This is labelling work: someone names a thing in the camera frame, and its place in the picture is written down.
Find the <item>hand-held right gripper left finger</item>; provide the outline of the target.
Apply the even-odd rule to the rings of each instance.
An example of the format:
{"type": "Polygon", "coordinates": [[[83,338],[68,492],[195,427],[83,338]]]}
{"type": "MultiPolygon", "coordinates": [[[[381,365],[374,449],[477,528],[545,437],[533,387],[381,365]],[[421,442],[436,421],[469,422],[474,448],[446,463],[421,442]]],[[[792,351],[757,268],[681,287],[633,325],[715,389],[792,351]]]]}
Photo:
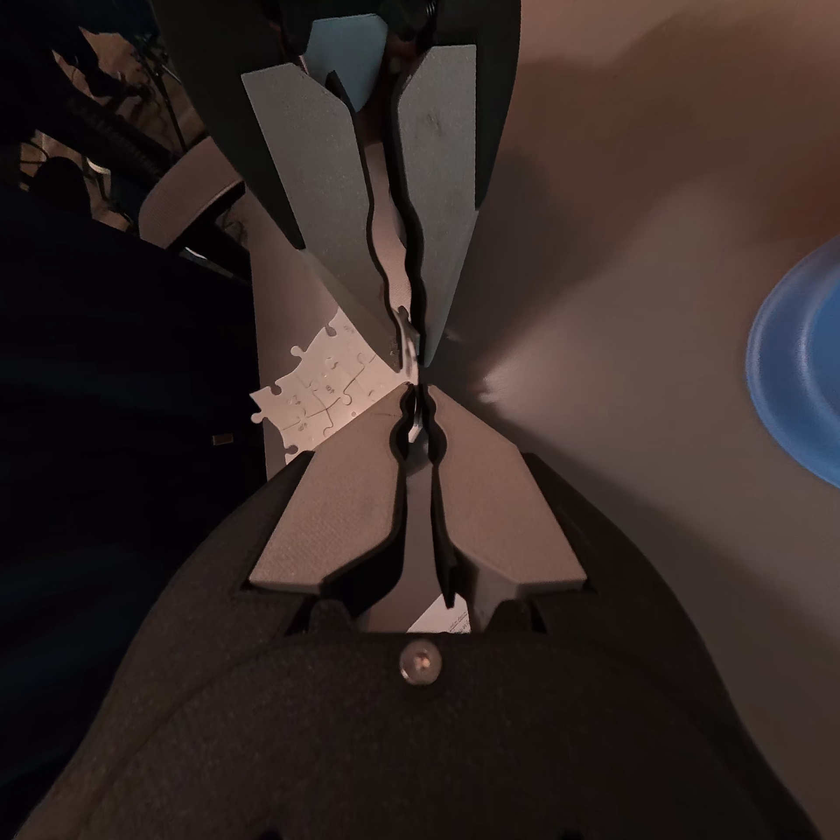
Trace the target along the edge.
{"type": "Polygon", "coordinates": [[[352,618],[394,589],[404,565],[410,386],[397,386],[305,459],[252,586],[338,601],[352,618]]]}

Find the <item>blue round ball stand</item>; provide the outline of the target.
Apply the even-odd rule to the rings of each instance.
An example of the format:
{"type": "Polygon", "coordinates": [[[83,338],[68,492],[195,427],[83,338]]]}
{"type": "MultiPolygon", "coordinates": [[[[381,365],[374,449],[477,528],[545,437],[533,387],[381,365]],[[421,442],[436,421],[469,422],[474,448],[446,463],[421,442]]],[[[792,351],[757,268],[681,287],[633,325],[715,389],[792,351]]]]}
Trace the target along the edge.
{"type": "Polygon", "coordinates": [[[839,487],[839,237],[790,269],[749,333],[745,378],[774,441],[839,487]]]}

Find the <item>assembled curved puzzle section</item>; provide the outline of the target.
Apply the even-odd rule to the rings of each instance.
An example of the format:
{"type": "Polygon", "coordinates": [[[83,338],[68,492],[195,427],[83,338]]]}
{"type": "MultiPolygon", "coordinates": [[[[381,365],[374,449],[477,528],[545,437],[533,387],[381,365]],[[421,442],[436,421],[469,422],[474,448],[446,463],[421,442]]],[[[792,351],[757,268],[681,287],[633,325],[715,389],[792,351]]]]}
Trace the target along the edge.
{"type": "Polygon", "coordinates": [[[257,405],[254,424],[265,421],[281,434],[285,450],[313,450],[331,434],[408,382],[361,337],[339,309],[297,358],[294,371],[251,393],[257,405]]]}

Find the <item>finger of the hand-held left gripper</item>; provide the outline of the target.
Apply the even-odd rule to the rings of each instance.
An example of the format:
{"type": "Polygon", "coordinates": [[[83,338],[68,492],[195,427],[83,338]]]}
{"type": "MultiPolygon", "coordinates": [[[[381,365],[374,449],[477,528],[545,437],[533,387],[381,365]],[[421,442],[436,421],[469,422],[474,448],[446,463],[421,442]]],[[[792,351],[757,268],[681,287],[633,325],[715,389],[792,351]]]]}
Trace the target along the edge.
{"type": "Polygon", "coordinates": [[[373,191],[355,106],[378,76],[387,26],[378,16],[311,24],[303,66],[241,79],[303,239],[301,256],[373,351],[403,367],[402,331],[372,242],[373,191]]]}
{"type": "Polygon", "coordinates": [[[419,361],[434,358],[474,233],[475,45],[437,45],[419,57],[395,95],[399,186],[410,248],[419,361]]]}

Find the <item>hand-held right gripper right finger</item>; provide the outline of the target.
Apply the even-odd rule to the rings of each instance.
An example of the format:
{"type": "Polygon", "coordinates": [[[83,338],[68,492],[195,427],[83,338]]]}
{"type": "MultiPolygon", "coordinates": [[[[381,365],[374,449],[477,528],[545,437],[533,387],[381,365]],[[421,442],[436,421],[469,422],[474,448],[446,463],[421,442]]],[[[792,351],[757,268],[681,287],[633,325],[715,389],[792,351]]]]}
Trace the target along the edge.
{"type": "Polygon", "coordinates": [[[433,385],[423,425],[446,605],[460,596],[471,631],[483,632],[504,602],[579,591],[587,575],[519,448],[433,385]]]}

